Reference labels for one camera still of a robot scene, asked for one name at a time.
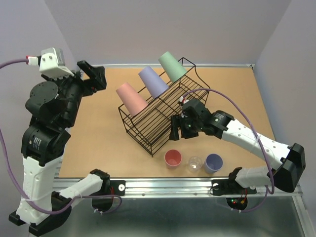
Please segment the pink plastic cup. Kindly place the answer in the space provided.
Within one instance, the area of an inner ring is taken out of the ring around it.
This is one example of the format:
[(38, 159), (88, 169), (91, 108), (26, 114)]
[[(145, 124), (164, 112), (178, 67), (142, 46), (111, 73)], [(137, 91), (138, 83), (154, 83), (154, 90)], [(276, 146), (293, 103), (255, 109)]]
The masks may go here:
[(148, 106), (148, 103), (143, 99), (143, 97), (140, 96), (139, 93), (127, 82), (122, 84), (116, 90), (116, 93), (131, 116), (136, 116)]

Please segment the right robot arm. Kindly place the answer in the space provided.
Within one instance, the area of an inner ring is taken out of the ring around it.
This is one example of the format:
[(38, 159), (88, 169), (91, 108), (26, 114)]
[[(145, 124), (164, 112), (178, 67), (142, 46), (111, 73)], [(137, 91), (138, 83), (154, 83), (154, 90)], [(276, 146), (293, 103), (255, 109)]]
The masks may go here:
[(181, 113), (171, 116), (169, 139), (194, 138), (200, 132), (233, 143), (266, 162), (257, 168), (235, 168), (225, 184), (233, 193), (251, 186), (268, 185), (292, 193), (306, 168), (302, 145), (279, 143), (254, 133), (224, 111), (212, 113), (197, 99), (185, 100)]

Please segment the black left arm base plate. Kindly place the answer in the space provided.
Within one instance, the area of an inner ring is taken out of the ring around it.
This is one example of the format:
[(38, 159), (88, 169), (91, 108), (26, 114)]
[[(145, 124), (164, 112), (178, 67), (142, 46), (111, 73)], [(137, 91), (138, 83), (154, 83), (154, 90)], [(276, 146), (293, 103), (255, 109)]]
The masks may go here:
[(105, 194), (114, 194), (118, 196), (124, 196), (126, 189), (126, 181), (125, 180), (110, 180), (105, 184)]

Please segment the green plastic cup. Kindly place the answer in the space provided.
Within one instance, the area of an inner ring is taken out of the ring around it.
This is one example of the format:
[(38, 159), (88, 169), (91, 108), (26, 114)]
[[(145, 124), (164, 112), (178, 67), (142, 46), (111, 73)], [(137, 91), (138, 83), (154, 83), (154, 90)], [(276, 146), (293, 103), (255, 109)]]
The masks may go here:
[(172, 83), (176, 82), (187, 72), (186, 69), (168, 51), (165, 52), (158, 61)]

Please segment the light purple plastic cup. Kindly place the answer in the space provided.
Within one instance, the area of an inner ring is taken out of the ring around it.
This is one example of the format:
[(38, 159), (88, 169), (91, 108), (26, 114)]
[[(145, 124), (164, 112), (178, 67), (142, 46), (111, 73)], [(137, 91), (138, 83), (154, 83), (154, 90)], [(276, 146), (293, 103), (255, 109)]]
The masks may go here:
[(153, 98), (159, 97), (168, 89), (168, 85), (150, 66), (145, 67), (138, 75)]

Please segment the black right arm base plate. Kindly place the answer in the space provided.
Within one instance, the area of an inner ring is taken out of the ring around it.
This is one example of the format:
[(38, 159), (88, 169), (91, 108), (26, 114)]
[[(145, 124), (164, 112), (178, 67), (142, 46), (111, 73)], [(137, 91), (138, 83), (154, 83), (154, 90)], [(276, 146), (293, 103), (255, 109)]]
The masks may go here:
[(257, 194), (257, 190), (251, 188), (243, 188), (235, 180), (214, 179), (212, 180), (212, 185), (209, 193), (214, 196), (241, 194), (254, 195)]

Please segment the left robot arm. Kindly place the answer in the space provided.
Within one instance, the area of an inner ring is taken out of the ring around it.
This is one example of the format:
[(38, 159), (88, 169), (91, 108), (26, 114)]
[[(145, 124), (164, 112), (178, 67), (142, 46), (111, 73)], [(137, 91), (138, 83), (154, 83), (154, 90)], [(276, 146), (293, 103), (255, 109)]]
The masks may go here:
[(82, 98), (107, 86), (104, 67), (85, 61), (79, 61), (78, 67), (69, 76), (44, 76), (44, 81), (32, 88), (25, 104), (32, 118), (22, 137), (23, 188), (19, 207), (9, 220), (18, 226), (28, 224), (29, 233), (35, 237), (62, 226), (84, 198), (97, 201), (111, 197), (109, 174), (99, 169), (66, 189), (53, 190), (55, 170)]

